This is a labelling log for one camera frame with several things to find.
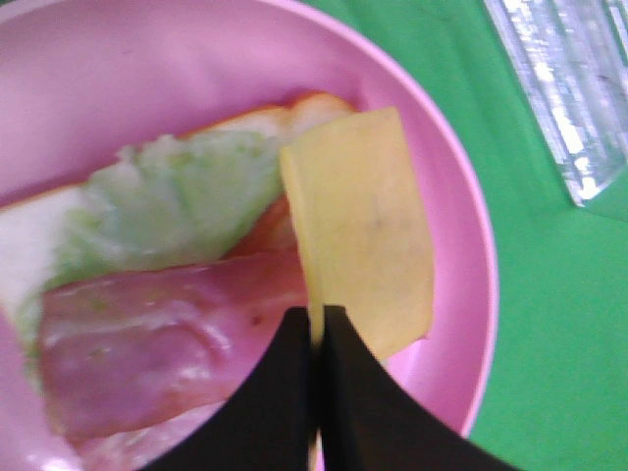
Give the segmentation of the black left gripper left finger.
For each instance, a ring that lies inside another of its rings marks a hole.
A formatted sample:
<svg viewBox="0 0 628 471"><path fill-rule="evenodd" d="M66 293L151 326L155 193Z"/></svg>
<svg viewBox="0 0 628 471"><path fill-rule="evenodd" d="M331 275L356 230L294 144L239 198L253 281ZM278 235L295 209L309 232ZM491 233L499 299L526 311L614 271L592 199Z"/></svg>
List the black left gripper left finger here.
<svg viewBox="0 0 628 471"><path fill-rule="evenodd" d="M311 420L310 326L284 314L268 348L227 402L145 470L307 470Z"/></svg>

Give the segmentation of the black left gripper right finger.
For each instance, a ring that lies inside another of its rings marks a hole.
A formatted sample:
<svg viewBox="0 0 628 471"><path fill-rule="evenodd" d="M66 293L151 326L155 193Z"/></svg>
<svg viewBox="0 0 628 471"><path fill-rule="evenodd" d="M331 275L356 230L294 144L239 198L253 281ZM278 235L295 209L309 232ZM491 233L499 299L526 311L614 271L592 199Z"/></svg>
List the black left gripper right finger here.
<svg viewBox="0 0 628 471"><path fill-rule="evenodd" d="M513 470L404 391L341 306L324 308L319 416L327 470Z"/></svg>

